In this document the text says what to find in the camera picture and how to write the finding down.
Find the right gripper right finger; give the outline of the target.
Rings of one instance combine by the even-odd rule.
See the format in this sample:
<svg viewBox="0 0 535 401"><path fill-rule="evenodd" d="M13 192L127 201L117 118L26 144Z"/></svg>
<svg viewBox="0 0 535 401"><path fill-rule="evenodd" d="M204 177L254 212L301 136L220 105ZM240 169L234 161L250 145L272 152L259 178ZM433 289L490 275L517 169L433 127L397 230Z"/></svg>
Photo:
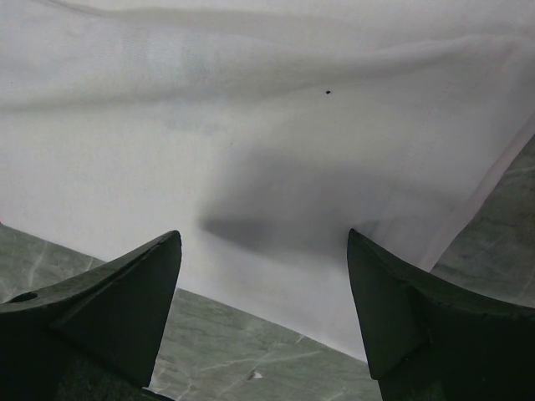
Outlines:
<svg viewBox="0 0 535 401"><path fill-rule="evenodd" d="M534 311L433 276L351 231L347 263L385 400L531 400Z"/></svg>

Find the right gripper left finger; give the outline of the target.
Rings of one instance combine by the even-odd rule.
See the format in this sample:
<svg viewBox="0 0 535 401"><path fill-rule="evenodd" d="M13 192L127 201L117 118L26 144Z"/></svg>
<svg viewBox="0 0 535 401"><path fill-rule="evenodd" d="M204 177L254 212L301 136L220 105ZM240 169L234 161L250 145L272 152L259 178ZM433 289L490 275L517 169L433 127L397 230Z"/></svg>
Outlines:
<svg viewBox="0 0 535 401"><path fill-rule="evenodd" d="M4 400L154 400L156 357L181 268L166 234L1 306Z"/></svg>

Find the white t shirt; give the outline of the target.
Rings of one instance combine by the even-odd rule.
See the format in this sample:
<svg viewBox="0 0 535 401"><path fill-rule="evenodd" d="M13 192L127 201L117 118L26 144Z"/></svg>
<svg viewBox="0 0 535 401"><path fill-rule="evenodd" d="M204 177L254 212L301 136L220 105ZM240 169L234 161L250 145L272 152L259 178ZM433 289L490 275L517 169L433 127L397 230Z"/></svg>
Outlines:
<svg viewBox="0 0 535 401"><path fill-rule="evenodd" d="M534 127L531 1L4 1L1 218L358 359L346 241L429 271Z"/></svg>

